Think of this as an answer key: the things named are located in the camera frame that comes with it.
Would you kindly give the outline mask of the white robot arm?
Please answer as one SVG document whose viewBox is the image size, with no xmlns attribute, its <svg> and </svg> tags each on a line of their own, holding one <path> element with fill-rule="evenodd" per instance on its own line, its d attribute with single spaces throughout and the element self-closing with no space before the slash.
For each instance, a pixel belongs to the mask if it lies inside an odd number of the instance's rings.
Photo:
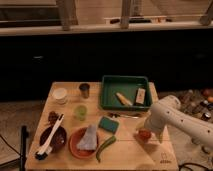
<svg viewBox="0 0 213 171">
<path fill-rule="evenodd" d="M 173 95 L 154 102 L 150 106 L 151 114 L 145 120 L 144 127 L 160 134 L 166 125 L 172 125 L 213 149 L 213 124 L 181 112 L 180 107 L 179 99 Z"/>
</svg>

